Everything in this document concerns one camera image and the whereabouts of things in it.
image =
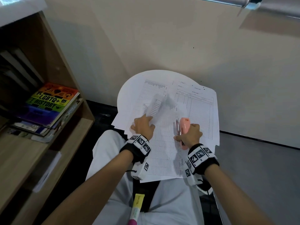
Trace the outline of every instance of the wooden bookcase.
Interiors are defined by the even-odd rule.
[[[79,89],[42,12],[0,28],[5,41],[18,46],[46,82]],[[82,98],[50,143],[0,133],[0,224],[32,224],[94,122]],[[23,194],[22,184],[48,150],[62,157],[37,193]]]

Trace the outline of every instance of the white shelf top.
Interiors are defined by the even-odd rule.
[[[45,0],[0,0],[0,27],[47,7]]]

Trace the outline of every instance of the white pants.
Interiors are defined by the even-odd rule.
[[[118,155],[124,144],[125,140],[117,132],[105,131],[93,148],[93,161],[86,180]],[[133,204],[132,192],[133,182],[128,172],[122,177],[93,225],[127,225]],[[161,181],[149,212],[141,212],[137,223],[138,225],[204,225],[197,189],[189,187],[182,178]]]

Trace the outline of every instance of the person's left hand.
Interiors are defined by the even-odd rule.
[[[144,114],[142,117],[135,118],[135,126],[132,125],[131,129],[133,129],[137,134],[142,134],[147,138],[148,141],[150,141],[153,137],[153,132],[155,129],[155,125],[153,124],[149,126],[149,122],[152,120],[152,118],[153,117],[146,117],[146,114]]]

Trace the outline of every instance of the forearm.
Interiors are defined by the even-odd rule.
[[[233,225],[273,224],[219,166],[209,166],[204,174]]]
[[[45,220],[48,224],[92,224],[133,160],[124,150],[71,193]]]

